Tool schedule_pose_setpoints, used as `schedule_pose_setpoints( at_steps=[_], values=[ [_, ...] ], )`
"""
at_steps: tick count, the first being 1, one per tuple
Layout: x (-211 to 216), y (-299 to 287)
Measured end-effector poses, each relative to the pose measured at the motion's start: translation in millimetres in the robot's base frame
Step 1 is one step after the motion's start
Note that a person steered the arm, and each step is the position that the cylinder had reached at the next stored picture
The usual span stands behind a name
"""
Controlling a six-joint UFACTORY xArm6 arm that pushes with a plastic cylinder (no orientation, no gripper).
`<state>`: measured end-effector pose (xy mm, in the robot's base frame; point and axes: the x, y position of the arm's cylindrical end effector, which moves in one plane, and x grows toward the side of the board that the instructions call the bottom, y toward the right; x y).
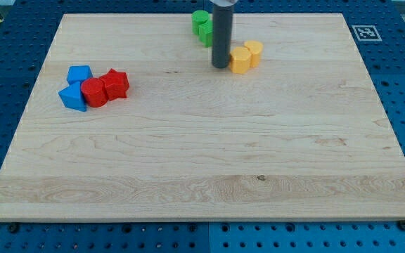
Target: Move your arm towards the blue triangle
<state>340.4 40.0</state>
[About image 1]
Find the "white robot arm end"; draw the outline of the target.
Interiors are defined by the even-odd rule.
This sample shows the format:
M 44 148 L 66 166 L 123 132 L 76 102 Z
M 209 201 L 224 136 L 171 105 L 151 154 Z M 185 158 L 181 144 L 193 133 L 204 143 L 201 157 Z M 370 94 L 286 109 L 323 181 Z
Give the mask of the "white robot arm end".
M 230 7 L 235 5 L 238 0 L 210 0 L 214 5 L 220 7 Z

